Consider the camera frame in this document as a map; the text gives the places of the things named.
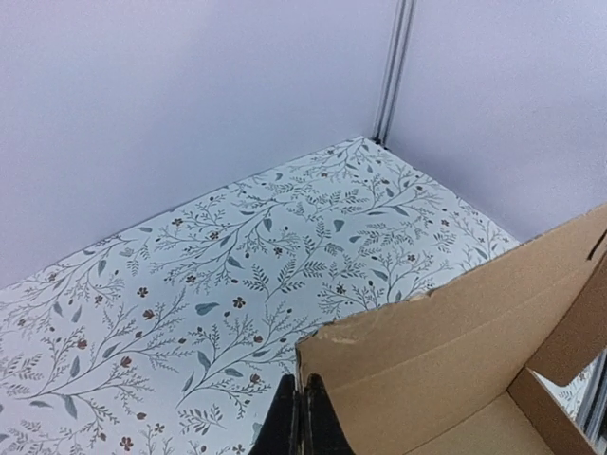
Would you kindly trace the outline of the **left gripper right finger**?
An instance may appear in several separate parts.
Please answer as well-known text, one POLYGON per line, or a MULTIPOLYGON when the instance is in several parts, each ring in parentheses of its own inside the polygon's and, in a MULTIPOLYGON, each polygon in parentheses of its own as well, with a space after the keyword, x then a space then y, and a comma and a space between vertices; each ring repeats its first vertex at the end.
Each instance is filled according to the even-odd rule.
POLYGON ((301 400, 301 453, 353 455, 319 374, 308 376, 301 400))

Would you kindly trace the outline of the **brown cardboard box sheet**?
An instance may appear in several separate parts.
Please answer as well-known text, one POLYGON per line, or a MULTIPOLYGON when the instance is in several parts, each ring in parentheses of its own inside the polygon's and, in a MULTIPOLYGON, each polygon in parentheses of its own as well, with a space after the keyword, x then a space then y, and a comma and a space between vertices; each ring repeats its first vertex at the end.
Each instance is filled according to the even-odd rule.
POLYGON ((320 328, 321 376, 358 454, 590 454, 547 389, 606 346, 606 209, 448 284, 320 328))

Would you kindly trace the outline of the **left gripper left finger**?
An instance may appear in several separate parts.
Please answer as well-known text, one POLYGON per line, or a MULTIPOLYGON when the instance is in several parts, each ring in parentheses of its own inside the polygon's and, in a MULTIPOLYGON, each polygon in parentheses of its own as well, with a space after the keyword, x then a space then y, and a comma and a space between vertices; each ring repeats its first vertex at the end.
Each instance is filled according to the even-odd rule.
POLYGON ((299 452, 301 397, 293 374, 282 376, 249 455, 299 452))

